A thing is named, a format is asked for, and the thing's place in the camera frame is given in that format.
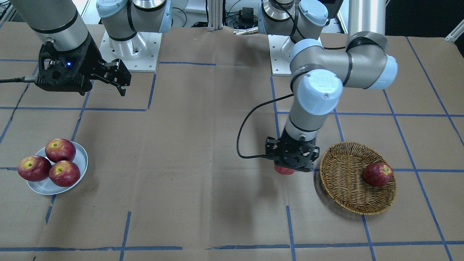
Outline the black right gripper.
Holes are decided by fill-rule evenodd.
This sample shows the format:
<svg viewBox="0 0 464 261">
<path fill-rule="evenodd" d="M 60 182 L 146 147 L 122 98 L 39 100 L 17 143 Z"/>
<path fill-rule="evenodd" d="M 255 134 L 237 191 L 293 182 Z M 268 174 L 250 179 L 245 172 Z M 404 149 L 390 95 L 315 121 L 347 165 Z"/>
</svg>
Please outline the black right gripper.
<svg viewBox="0 0 464 261">
<path fill-rule="evenodd" d="M 132 75 L 119 58 L 105 62 L 89 34 L 75 49 L 58 51 L 57 41 L 48 38 L 40 48 L 36 86 L 45 91 L 77 92 L 84 95 L 92 89 L 91 80 L 116 87 L 120 96 L 126 95 Z"/>
</svg>

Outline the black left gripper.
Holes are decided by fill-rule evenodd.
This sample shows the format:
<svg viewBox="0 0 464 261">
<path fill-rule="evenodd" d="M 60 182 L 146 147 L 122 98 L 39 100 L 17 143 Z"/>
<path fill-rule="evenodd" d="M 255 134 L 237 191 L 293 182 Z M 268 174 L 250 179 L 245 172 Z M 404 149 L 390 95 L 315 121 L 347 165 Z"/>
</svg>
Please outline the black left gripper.
<svg viewBox="0 0 464 261">
<path fill-rule="evenodd" d="M 320 148 L 315 145 L 315 139 L 297 141 L 287 136 L 280 139 L 273 137 L 266 139 L 265 158 L 287 169 L 311 172 L 314 170 L 314 162 L 318 159 L 319 153 Z"/>
</svg>

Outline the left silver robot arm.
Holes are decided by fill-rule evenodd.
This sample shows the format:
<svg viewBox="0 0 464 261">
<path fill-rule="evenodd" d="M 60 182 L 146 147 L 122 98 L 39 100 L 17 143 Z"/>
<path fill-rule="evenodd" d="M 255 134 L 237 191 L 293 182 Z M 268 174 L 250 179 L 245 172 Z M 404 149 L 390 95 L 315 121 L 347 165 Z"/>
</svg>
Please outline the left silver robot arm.
<svg viewBox="0 0 464 261">
<path fill-rule="evenodd" d="M 351 0 L 344 51 L 319 42 L 329 11 L 318 0 L 262 0 L 261 34 L 288 36 L 284 48 L 294 101 L 280 138 L 266 140 L 265 159 L 275 167 L 310 172 L 319 156 L 315 139 L 338 105 L 344 87 L 383 90 L 396 78 L 398 65 L 387 54 L 384 0 Z"/>
</svg>

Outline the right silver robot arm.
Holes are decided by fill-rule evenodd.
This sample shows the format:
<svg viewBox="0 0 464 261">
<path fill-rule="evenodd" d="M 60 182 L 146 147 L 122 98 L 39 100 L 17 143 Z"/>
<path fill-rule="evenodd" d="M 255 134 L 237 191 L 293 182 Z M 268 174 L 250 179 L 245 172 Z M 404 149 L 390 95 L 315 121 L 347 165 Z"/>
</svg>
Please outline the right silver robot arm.
<svg viewBox="0 0 464 261">
<path fill-rule="evenodd" d="M 171 27 L 169 0 L 98 0 L 97 12 L 116 55 L 106 61 L 71 0 L 11 3 L 42 42 L 37 76 L 14 81 L 33 82 L 45 91 L 85 95 L 91 80 L 98 80 L 125 96 L 132 76 L 124 62 L 148 50 L 142 33 L 166 33 Z"/>
</svg>

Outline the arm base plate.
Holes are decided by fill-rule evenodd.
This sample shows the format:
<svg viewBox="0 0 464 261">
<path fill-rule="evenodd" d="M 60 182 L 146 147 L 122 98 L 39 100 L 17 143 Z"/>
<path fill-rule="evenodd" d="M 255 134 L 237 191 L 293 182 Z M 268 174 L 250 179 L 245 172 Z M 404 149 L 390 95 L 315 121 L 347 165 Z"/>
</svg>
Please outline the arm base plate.
<svg viewBox="0 0 464 261">
<path fill-rule="evenodd" d="M 134 38 L 116 41 L 105 32 L 99 51 L 107 62 L 119 58 L 131 72 L 155 73 L 162 33 L 137 32 Z"/>
<path fill-rule="evenodd" d="M 290 53 L 295 44 L 284 35 L 268 35 L 268 42 L 272 75 L 290 76 Z"/>
</svg>

